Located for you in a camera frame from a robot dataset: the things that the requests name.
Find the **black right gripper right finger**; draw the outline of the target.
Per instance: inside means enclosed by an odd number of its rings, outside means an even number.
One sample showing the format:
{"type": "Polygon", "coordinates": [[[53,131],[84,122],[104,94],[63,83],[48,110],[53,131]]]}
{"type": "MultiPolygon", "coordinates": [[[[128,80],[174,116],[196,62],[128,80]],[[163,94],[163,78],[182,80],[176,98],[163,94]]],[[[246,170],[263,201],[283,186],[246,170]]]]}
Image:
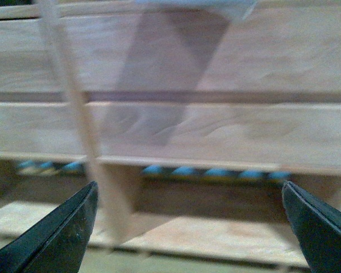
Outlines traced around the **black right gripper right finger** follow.
{"type": "Polygon", "coordinates": [[[282,202],[310,271],[341,272],[341,212],[291,181],[282,202]]]}

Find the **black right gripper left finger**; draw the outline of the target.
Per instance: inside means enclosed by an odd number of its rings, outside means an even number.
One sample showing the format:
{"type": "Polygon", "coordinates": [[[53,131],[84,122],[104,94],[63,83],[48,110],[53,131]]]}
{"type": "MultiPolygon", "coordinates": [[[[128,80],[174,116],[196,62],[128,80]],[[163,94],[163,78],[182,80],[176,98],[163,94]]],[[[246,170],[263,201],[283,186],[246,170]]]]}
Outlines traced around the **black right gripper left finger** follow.
{"type": "Polygon", "coordinates": [[[0,272],[78,272],[93,232],[93,181],[0,249],[0,272]]]}

